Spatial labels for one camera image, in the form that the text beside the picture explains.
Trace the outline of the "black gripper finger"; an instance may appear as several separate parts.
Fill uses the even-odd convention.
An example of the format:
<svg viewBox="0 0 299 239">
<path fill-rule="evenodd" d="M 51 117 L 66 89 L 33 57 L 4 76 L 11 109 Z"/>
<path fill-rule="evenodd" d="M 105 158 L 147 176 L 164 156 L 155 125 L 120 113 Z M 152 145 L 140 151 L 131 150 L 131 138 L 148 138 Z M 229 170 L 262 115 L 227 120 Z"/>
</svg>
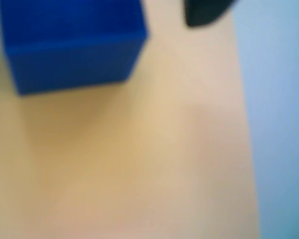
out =
<svg viewBox="0 0 299 239">
<path fill-rule="evenodd" d="M 236 0 L 184 0 L 183 2 L 186 25 L 202 27 L 219 20 Z"/>
</svg>

